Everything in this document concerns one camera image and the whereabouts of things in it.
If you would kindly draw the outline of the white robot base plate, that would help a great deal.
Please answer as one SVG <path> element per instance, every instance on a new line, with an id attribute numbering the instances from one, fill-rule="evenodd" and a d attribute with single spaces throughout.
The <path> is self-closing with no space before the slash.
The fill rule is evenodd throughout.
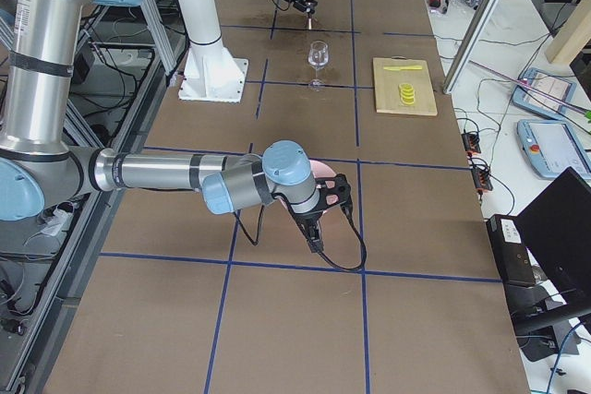
<path id="1" fill-rule="evenodd" d="M 181 101 L 241 102 L 248 70 L 248 60 L 231 57 L 220 66 L 206 57 L 201 66 L 192 55 L 187 59 L 178 98 Z"/>

